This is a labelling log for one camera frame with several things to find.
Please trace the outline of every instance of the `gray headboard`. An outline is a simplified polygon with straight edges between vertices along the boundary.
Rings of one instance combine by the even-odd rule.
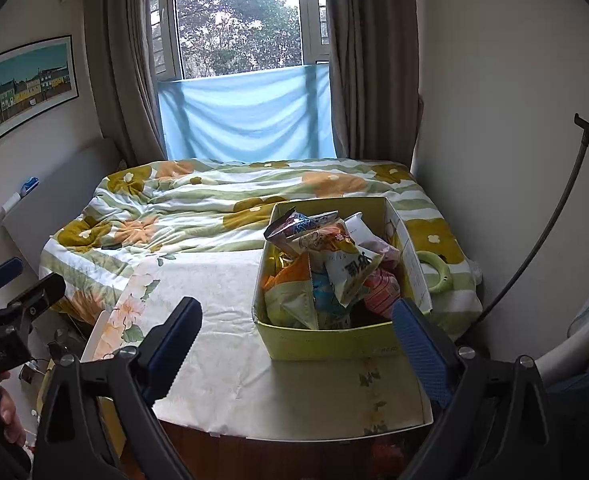
[[[79,216],[98,183],[116,171],[120,160],[112,140],[96,140],[40,179],[39,185],[1,221],[37,276],[41,251],[48,238]]]

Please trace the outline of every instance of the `tree foliage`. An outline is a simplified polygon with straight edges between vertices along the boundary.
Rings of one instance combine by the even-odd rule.
[[[177,0],[187,78],[301,64],[299,10],[286,0]]]

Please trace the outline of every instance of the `yellow box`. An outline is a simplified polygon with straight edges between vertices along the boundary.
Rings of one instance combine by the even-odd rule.
[[[318,198],[281,202],[274,206],[270,221],[279,218],[292,206],[296,206],[299,213],[307,216],[338,210],[343,219],[361,211],[363,221],[374,234],[402,251],[401,263],[395,271],[401,284],[402,296],[412,298],[424,314],[432,310],[430,293],[417,251],[403,221],[385,197]],[[266,242],[252,308],[252,317],[272,359],[321,361],[392,355],[401,351],[391,322],[348,330],[305,330],[270,324],[261,284],[268,276],[274,275],[276,254],[278,249]]]

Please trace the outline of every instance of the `hand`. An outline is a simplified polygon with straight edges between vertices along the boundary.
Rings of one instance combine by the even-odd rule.
[[[0,375],[0,382],[10,378],[10,372],[4,372]],[[6,425],[6,440],[11,444],[23,446],[26,443],[26,430],[21,425],[21,420],[17,415],[17,407],[12,401],[12,397],[5,388],[1,388],[0,415]]]

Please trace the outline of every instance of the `picture frame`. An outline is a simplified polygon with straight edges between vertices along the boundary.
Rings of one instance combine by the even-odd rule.
[[[0,139],[77,97],[72,35],[33,41],[0,53]]]

